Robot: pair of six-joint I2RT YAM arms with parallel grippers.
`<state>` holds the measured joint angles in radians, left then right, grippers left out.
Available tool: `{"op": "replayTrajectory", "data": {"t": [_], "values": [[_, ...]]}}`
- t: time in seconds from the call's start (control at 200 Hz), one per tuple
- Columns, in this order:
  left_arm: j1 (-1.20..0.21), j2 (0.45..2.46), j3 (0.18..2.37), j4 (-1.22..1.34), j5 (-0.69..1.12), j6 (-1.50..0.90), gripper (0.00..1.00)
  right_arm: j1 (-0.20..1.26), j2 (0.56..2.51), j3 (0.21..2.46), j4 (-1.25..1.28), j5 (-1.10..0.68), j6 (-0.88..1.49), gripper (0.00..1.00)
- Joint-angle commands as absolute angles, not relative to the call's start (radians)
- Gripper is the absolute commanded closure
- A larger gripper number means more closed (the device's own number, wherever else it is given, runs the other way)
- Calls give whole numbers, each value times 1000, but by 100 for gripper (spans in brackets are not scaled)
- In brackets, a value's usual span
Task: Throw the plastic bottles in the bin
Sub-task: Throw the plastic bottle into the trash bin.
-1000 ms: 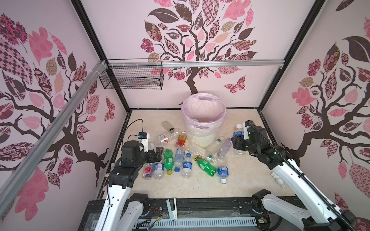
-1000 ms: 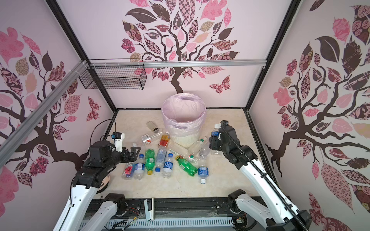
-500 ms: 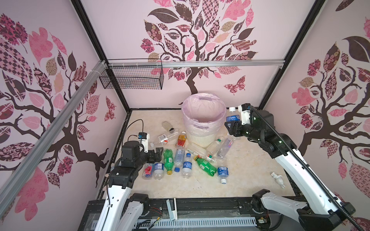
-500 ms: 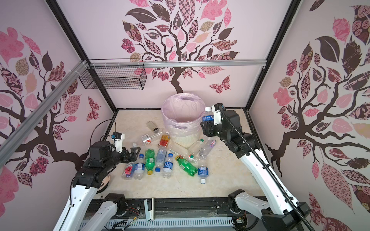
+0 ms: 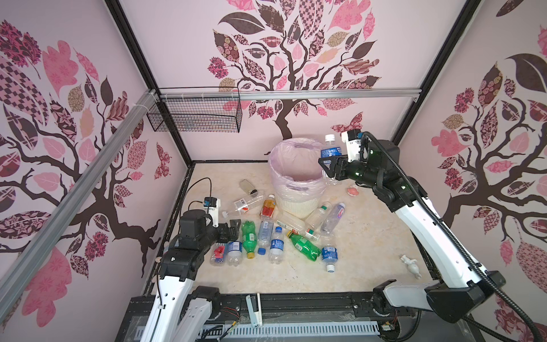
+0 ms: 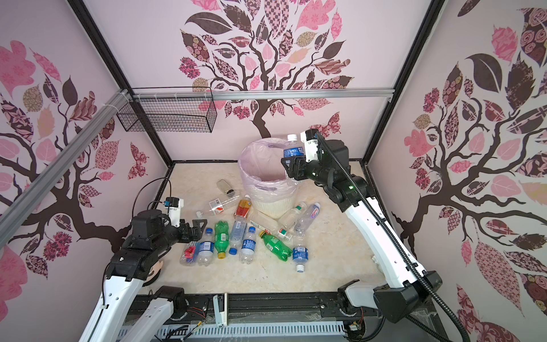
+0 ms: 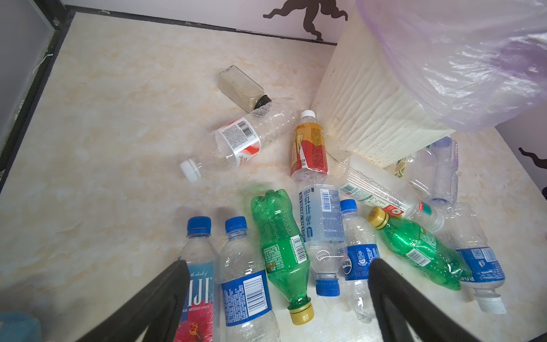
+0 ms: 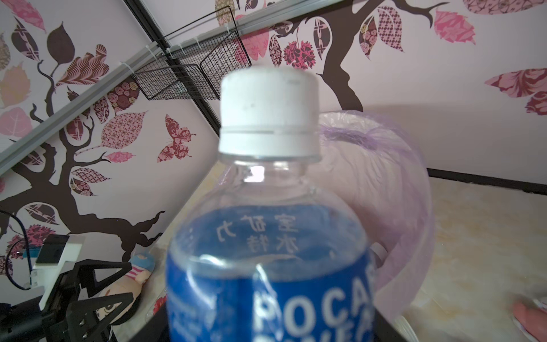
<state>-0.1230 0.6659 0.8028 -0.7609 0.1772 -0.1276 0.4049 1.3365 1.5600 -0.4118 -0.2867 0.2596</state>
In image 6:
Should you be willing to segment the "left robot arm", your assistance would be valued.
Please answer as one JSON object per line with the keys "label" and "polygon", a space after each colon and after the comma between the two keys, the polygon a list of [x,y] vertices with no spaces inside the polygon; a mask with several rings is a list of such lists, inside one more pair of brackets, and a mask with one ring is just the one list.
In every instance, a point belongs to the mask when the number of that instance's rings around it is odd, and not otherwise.
{"label": "left robot arm", "polygon": [[[194,219],[190,224],[180,219],[175,222],[178,226],[159,209],[145,210],[132,218],[132,235],[105,268],[101,296],[81,341],[116,341],[152,267],[173,245],[199,241],[207,226],[206,219]],[[150,341],[167,320],[183,318],[187,308],[184,289],[162,286],[122,340]]]}

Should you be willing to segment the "Fiji water bottle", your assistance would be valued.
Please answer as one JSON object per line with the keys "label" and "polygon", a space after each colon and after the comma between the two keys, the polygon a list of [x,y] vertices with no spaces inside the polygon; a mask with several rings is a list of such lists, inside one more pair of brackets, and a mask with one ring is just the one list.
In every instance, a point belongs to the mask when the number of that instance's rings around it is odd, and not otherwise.
{"label": "Fiji water bottle", "polygon": [[194,266],[197,263],[198,242],[187,243],[179,258],[179,263],[183,266]]}

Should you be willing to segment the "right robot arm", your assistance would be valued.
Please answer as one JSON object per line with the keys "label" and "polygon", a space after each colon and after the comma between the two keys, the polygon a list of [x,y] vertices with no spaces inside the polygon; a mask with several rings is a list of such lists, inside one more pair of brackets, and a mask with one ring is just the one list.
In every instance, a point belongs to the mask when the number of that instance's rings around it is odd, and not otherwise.
{"label": "right robot arm", "polygon": [[367,182],[350,172],[348,148],[342,141],[318,141],[290,134],[281,160],[294,180],[312,180],[358,228],[385,277],[384,285],[353,282],[343,295],[353,307],[379,311],[397,323],[432,298],[442,285],[403,245],[381,212]]}

